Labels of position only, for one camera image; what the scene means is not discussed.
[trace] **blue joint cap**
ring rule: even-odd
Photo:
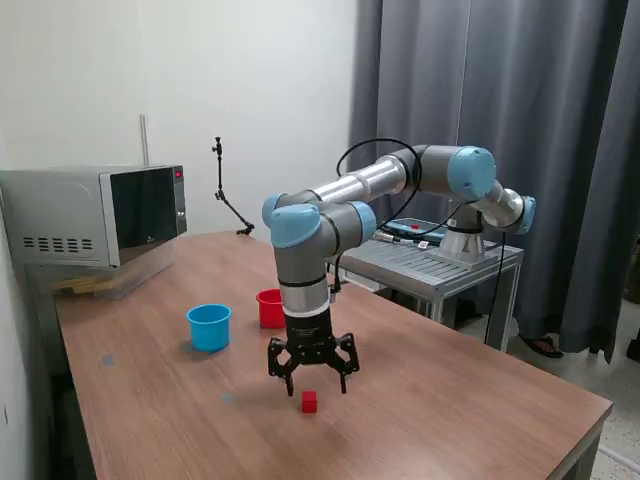
[[[364,202],[350,202],[358,212],[360,216],[360,223],[362,224],[362,240],[360,243],[364,243],[371,235],[376,231],[378,221],[376,220],[376,214],[373,213],[373,209]]]
[[[318,231],[320,212],[308,203],[276,208],[271,214],[271,244],[288,248],[301,244]]]
[[[533,223],[533,217],[536,213],[536,199],[533,197],[524,197],[524,212],[522,213],[522,220],[520,226],[516,232],[518,235],[527,233]]]
[[[269,228],[271,228],[271,214],[276,209],[276,204],[282,195],[284,194],[274,193],[273,195],[269,195],[262,204],[262,221]]]
[[[475,202],[486,197],[495,179],[496,162],[489,150],[463,147],[449,159],[449,188],[463,200]]]

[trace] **floor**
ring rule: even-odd
[[[483,338],[486,319],[461,329],[476,338]],[[617,344],[611,364],[600,353],[568,354],[561,360],[551,360],[529,350],[516,336],[517,325],[511,325],[511,341],[507,352],[565,380],[580,385],[614,402],[601,444],[628,459],[640,463],[640,363],[629,360],[625,353],[629,341],[640,328],[640,305],[623,301],[618,323]],[[592,480],[640,480],[632,472],[608,456],[598,452]]]

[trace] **table leg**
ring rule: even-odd
[[[563,480],[589,480],[591,478],[593,462],[596,459],[599,443],[600,435],[587,447],[573,467],[571,467],[571,470],[564,476]]]
[[[444,308],[444,298],[436,297],[431,301],[431,311],[429,318],[434,322],[442,323],[442,310]]]
[[[449,328],[456,328],[456,308],[458,296],[448,297],[443,300],[441,323]]]
[[[507,332],[513,316],[513,306],[518,290],[520,266],[505,270],[500,275],[496,301],[493,305],[491,323],[487,326],[487,345],[501,351],[507,349]]]

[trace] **gray curtain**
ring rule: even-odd
[[[640,208],[640,0],[362,0],[353,142],[479,145],[538,209],[517,319],[610,359]],[[393,145],[363,148],[360,168]],[[381,217],[403,199],[379,199]],[[420,194],[402,216],[441,220]]]

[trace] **sandal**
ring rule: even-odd
[[[556,347],[553,345],[553,339],[551,337],[531,339],[531,338],[524,338],[522,335],[520,335],[520,338],[522,339],[522,341],[525,343],[527,347],[529,347],[531,350],[533,350],[537,354],[542,355],[543,357],[557,359],[557,358],[562,358],[564,356],[564,353],[562,353],[560,350],[556,350]],[[536,344],[536,342],[546,343],[551,348],[553,348],[553,351],[549,352],[547,350],[543,350]]]

